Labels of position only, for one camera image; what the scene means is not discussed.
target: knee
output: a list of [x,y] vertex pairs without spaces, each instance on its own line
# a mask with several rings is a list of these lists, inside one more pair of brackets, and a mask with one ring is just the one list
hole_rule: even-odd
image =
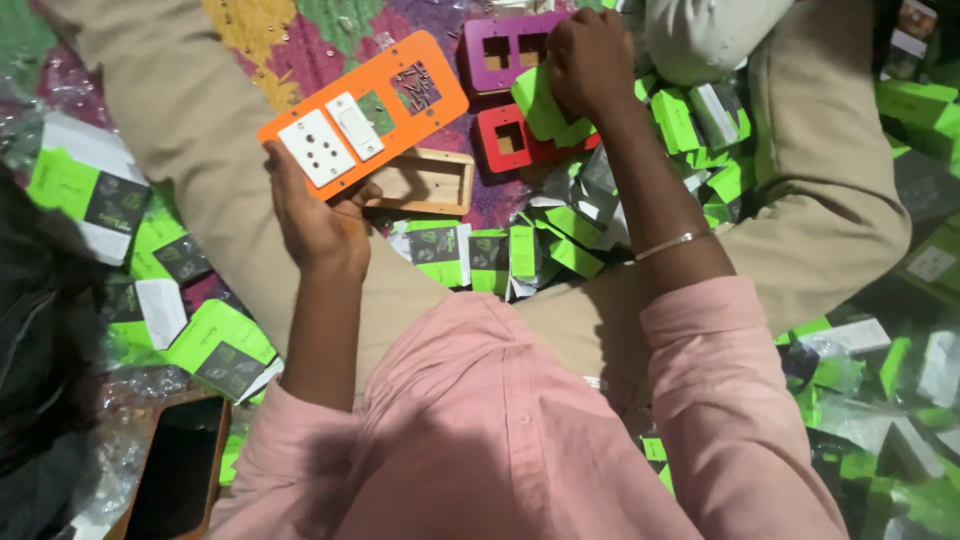
[[736,36],[732,25],[691,19],[671,11],[648,18],[645,34],[658,73],[676,86],[722,79],[733,73],[756,45]]
[[724,48],[720,36],[670,35],[665,29],[647,33],[647,50],[657,72],[676,86],[718,81],[736,69],[747,55]]

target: khaki trousers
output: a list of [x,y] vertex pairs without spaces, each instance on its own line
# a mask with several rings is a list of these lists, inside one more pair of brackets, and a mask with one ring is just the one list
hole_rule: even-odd
[[[148,178],[172,182],[213,266],[283,355],[298,269],[284,251],[256,130],[275,111],[218,42],[200,0],[41,0],[86,67]],[[910,223],[869,72],[869,0],[800,0],[750,61],[757,116],[755,219],[722,231],[777,335],[826,313],[902,257]],[[451,294],[379,236],[363,291],[357,392],[393,341]],[[635,405],[651,300],[631,265],[516,305],[559,361],[603,375]],[[322,361],[323,352],[317,352]]]

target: mobile phone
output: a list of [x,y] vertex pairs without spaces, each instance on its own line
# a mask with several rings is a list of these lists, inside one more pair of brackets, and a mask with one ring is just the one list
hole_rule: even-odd
[[172,405],[160,413],[125,538],[203,534],[218,489],[228,417],[223,398]]

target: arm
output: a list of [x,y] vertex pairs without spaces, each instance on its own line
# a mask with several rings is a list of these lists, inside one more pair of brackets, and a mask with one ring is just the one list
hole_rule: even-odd
[[[633,46],[619,14],[580,10],[555,28],[547,47],[554,92],[593,122],[607,148],[634,253],[685,233],[706,231],[703,211],[674,171],[646,108],[634,96]],[[637,271],[655,296],[734,274],[712,234],[646,258]]]
[[360,290],[370,263],[361,209],[373,184],[330,207],[310,197],[297,163],[267,147],[276,216],[300,268],[286,368],[234,464],[228,499],[217,502],[210,538],[299,538],[336,527],[340,494],[360,417],[350,414],[360,325]]
[[362,208],[381,195],[366,184],[330,207],[307,193],[293,156],[268,143],[276,216],[300,268],[297,307],[280,386],[315,405],[350,412],[356,378],[360,290],[370,265]]
[[706,538],[846,538],[753,284],[667,293],[641,315],[677,501]]
[[[553,87],[598,128],[635,253],[707,229],[632,95],[618,15],[581,11],[551,35]],[[657,299],[642,315],[654,416],[677,500],[708,538],[843,536],[810,466],[800,414],[753,286],[712,235],[636,266]]]

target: purple switch board plate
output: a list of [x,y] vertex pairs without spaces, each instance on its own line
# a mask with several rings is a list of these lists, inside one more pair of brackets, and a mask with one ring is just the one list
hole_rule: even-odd
[[473,89],[506,91],[516,76],[545,58],[546,36],[567,13],[473,19],[464,23],[464,44]]

